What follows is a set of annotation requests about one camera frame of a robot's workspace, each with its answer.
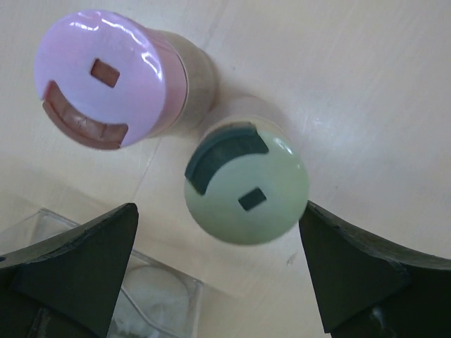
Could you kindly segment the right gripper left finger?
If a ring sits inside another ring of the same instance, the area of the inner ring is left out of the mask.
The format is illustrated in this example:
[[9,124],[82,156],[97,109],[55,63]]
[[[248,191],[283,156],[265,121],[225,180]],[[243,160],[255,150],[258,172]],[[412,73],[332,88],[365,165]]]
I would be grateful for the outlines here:
[[2,337],[106,337],[135,242],[134,203],[1,253]]

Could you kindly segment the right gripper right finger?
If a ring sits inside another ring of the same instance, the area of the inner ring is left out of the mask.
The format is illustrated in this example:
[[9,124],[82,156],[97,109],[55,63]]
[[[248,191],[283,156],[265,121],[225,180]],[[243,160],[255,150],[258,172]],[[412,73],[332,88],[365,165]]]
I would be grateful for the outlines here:
[[325,333],[450,336],[450,260],[379,237],[313,202],[299,230]]

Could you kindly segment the green-lid spice bottle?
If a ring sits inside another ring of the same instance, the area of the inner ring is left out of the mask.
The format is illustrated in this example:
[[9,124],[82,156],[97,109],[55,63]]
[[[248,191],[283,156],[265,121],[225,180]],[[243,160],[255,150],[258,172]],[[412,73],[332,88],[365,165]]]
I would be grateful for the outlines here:
[[281,111],[247,96],[217,106],[185,169],[185,203],[203,231],[257,245],[289,232],[307,207],[299,151],[274,123]]

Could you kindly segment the pink-lid spice bottle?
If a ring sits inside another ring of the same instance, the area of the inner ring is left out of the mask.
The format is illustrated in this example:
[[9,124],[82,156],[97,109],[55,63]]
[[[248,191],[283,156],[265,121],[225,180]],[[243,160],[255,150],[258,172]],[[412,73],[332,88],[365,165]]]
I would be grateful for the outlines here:
[[102,150],[193,128],[210,111],[217,83],[208,56],[188,39],[100,10],[54,23],[34,76],[52,123]]

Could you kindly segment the glossy black-lid jar white powder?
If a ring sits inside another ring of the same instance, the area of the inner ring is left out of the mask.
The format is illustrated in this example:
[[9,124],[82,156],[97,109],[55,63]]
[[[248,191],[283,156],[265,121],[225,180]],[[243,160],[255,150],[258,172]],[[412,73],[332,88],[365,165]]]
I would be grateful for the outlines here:
[[129,270],[123,280],[109,329],[109,337],[165,337],[184,335],[190,300],[187,287],[162,268]]

